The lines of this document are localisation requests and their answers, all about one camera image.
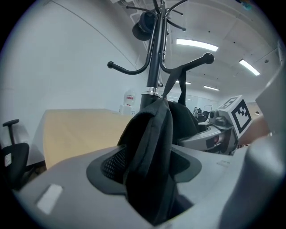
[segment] black backpack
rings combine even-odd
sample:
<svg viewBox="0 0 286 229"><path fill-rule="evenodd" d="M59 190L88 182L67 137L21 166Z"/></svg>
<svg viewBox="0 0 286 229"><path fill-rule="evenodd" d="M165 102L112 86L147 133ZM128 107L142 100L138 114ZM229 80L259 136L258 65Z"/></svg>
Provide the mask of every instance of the black backpack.
<svg viewBox="0 0 286 229"><path fill-rule="evenodd" d="M168 102L166 96L176 80L180 82L182 94L178 103ZM192 206L178 194L170 171L174 167L170 167L172 143L198 132L198 123L185 106L185 81L183 68L174 69L162 98L133 117L118 143L126 145L124 157L127 167L123 175L126 198L153 225L163 223Z"/></svg>

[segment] chair armrest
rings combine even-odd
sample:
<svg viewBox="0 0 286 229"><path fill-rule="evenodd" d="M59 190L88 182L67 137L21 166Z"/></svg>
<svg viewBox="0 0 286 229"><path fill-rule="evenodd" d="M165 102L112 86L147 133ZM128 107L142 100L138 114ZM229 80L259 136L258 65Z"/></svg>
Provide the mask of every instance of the chair armrest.
<svg viewBox="0 0 286 229"><path fill-rule="evenodd" d="M18 119L11 120L11 121L8 121L8 122L3 123L3 127L10 127L10 126L12 126L12 125L14 125L14 124L16 124L16 123L18 123L18 122L19 122Z"/></svg>

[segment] black hat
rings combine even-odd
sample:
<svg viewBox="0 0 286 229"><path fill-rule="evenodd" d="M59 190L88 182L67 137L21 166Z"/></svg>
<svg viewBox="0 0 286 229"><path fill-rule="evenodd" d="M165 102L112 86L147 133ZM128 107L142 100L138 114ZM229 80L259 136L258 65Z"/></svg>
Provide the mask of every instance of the black hat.
<svg viewBox="0 0 286 229"><path fill-rule="evenodd" d="M155 17L151 13L142 13L140 20L135 24L132 29L133 35L140 41L147 41L150 39L152 29L154 26Z"/></svg>

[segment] fluorescent light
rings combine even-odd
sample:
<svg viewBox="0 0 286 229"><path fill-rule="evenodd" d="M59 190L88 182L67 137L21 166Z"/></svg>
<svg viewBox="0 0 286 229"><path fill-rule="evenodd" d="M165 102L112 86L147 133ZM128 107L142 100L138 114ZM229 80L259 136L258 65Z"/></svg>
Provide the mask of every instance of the fluorescent light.
<svg viewBox="0 0 286 229"><path fill-rule="evenodd" d="M219 47L214 46L214 45L210 45L207 43L203 43L203 42L199 42L199 41L192 41L192 40L184 40L184 39L177 39L177 45L190 45L190 46L195 46L195 47L199 47L199 48L205 48L205 49L209 49L212 51L217 51L217 49Z"/></svg>
<svg viewBox="0 0 286 229"><path fill-rule="evenodd" d="M216 89L216 88L211 88L211 87L208 87L208 86L203 86L204 88L208 88L208 89L212 89L212 90L215 90L215 91L219 91L219 89Z"/></svg>
<svg viewBox="0 0 286 229"><path fill-rule="evenodd" d="M176 83L179 83L179 81L176 81ZM190 82L186 82L186 84L191 84Z"/></svg>
<svg viewBox="0 0 286 229"><path fill-rule="evenodd" d="M242 64L243 66L245 66L248 70L252 71L252 73L256 76L260 75L260 73L254 68L252 67L249 63L247 63L244 59L242 59L240 61L240 64Z"/></svg>

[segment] wooden table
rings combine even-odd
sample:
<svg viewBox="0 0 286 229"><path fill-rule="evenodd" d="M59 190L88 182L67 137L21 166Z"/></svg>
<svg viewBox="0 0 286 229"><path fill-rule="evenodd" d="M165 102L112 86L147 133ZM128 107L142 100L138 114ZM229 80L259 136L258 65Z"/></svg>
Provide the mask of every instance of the wooden table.
<svg viewBox="0 0 286 229"><path fill-rule="evenodd" d="M117 145L131 118L105 109L46 111L43 149L47 169L67 158Z"/></svg>

